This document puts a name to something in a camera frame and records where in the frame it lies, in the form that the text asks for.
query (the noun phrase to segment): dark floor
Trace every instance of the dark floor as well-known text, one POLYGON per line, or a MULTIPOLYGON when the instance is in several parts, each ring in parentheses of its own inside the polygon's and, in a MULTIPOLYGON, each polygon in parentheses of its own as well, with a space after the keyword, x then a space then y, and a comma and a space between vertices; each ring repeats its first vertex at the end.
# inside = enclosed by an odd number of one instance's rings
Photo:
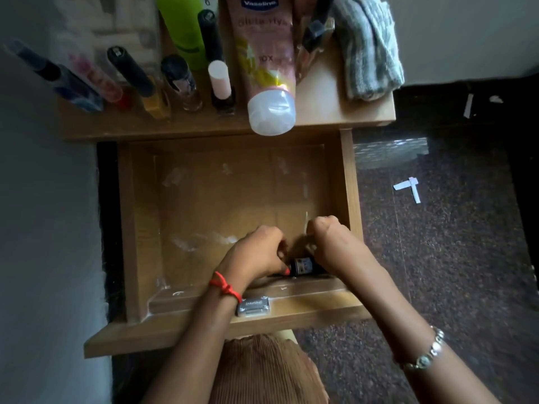
MULTIPOLYGON (((525 180, 530 166, 518 155, 527 148, 519 144, 515 153, 519 133, 507 129, 516 127, 508 116, 521 106, 511 106, 511 85, 472 85, 476 116, 467 120, 468 87, 403 89, 395 95, 397 122, 355 131, 364 237, 413 306, 502 402, 536 402, 539 296, 521 212, 528 227, 536 214, 519 210, 530 200, 525 186, 517 198, 513 181, 525 180), (489 103, 491 89, 506 103, 489 103), (419 180, 421 204, 410 189, 392 189, 410 176, 419 180)), ((531 235, 527 229, 528 242, 531 235)), ((111 296, 117 288, 118 281, 111 296)), ((333 402, 415 402, 372 320, 295 334, 333 402)), ((116 401, 136 402, 167 353, 115 357, 116 401)))

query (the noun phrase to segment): bracelet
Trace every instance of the bracelet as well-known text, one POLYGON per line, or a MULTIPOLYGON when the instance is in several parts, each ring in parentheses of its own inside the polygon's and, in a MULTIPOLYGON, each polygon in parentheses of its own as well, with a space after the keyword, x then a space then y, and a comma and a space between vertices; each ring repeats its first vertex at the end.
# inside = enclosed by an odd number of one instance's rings
POLYGON ((437 327, 431 326, 436 332, 435 340, 427 354, 423 354, 417 358, 415 363, 398 363, 402 370, 424 370, 428 368, 435 357, 440 354, 441 346, 444 343, 444 333, 437 327))
POLYGON ((217 286, 218 288, 221 288, 221 291, 222 293, 224 293, 225 295, 232 295, 234 296, 236 299, 238 299, 238 302, 241 303, 241 301, 243 300, 241 298, 241 295, 238 293, 238 292, 235 292, 233 289, 232 289, 232 286, 229 285, 228 283, 226 283, 226 279, 223 275, 221 275, 219 272, 215 271, 214 274, 216 274, 218 277, 219 277, 219 280, 217 279, 212 279, 209 283, 209 285, 213 285, 213 286, 217 286))

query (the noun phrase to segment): white paper piece on floor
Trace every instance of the white paper piece on floor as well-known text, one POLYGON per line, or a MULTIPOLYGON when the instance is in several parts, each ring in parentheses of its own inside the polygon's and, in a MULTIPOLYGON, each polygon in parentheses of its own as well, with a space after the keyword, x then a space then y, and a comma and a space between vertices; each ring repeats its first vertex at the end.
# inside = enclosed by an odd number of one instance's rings
POLYGON ((492 103, 503 103, 503 100, 498 95, 492 95, 489 99, 492 103))
POLYGON ((393 188, 395 190, 402 190, 407 189, 408 187, 412 187, 412 194, 414 195, 414 200, 416 204, 421 203, 421 200, 419 199, 419 193, 417 192, 416 186, 419 184, 419 181, 415 177, 410 177, 408 180, 395 184, 393 188))
POLYGON ((464 108, 464 117, 470 119, 470 114, 472 113, 472 101, 473 94, 468 94, 468 100, 466 101, 466 107, 464 108))

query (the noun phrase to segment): silver bracelet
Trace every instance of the silver bracelet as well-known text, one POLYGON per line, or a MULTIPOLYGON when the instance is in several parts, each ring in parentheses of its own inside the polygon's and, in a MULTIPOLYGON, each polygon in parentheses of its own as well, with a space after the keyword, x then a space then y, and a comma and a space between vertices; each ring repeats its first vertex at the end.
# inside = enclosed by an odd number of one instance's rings
POLYGON ((435 357, 440 354, 441 346, 444 343, 444 333, 437 327, 431 326, 436 332, 435 340, 427 354, 423 354, 417 358, 415 363, 398 363, 402 370, 424 370, 428 368, 435 357))

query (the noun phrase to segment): wooden drawer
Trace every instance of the wooden drawer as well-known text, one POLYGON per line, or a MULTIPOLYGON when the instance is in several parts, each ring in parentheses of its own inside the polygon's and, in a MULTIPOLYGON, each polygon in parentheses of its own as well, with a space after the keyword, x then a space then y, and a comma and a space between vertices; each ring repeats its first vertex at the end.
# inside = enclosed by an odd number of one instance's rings
MULTIPOLYGON (((84 345, 86 357, 172 346, 234 241, 277 225, 303 252, 307 219, 337 216, 362 238, 351 130, 255 134, 118 146, 125 317, 84 345)), ((264 278, 271 313, 234 317, 228 337, 369 316, 337 278, 264 278)))

